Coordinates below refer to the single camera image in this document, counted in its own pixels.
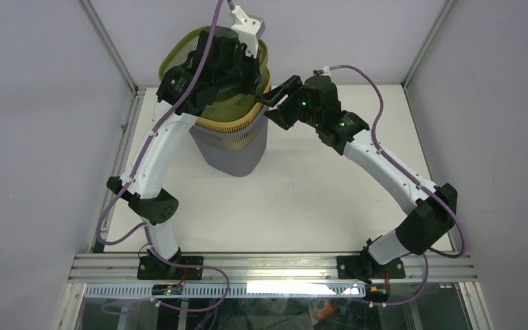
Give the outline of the grey plastic basket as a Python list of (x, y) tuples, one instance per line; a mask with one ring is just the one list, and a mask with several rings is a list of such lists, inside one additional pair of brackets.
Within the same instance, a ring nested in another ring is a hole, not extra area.
[(259, 116), (246, 128), (220, 133), (194, 126), (190, 134), (206, 163), (234, 177), (252, 173), (267, 148), (268, 119)]

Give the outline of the green plastic basket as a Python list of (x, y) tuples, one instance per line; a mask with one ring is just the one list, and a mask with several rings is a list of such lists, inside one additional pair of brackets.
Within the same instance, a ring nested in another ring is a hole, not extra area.
[(187, 33), (159, 66), (157, 99), (174, 105), (176, 114), (190, 113), (215, 122), (245, 116), (268, 82), (269, 49), (258, 40), (255, 54), (248, 52), (239, 33), (217, 26)]

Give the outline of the yellow plastic basket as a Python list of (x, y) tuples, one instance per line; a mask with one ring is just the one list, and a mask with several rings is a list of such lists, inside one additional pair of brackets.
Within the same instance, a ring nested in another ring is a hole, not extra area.
[(239, 151), (254, 141), (264, 110), (254, 96), (237, 94), (207, 107), (190, 133), (215, 147)]

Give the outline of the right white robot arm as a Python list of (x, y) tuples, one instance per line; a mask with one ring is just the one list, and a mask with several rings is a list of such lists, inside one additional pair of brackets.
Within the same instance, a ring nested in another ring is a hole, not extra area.
[(330, 77), (302, 81), (294, 75), (258, 96), (257, 101), (269, 107), (265, 116), (284, 130), (297, 122), (314, 128), (323, 144), (363, 168), (406, 214), (394, 230), (362, 250), (360, 268), (368, 278), (380, 277), (394, 259), (423, 254), (454, 227), (456, 190), (450, 184), (440, 186), (396, 157), (387, 156), (369, 124), (342, 109), (338, 88)]

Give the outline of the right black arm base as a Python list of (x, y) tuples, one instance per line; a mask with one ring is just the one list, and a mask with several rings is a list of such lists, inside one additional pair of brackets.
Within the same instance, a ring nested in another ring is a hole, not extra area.
[(406, 272), (400, 258), (395, 258), (385, 265), (380, 265), (369, 254), (369, 247), (374, 243), (366, 241), (364, 248), (357, 254), (336, 256), (336, 269), (339, 279), (358, 279), (371, 284), (374, 279), (404, 279)]

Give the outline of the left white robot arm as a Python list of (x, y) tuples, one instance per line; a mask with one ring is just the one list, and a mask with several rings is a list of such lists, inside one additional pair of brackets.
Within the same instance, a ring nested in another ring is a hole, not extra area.
[(262, 92), (266, 72), (259, 41), (261, 27), (198, 28), (177, 44), (159, 66), (154, 114), (135, 158), (107, 188), (142, 220), (153, 271), (163, 279), (179, 271), (179, 251), (171, 217), (178, 200), (163, 187), (183, 137), (204, 113), (223, 107), (225, 118), (236, 116), (234, 104), (251, 108)]

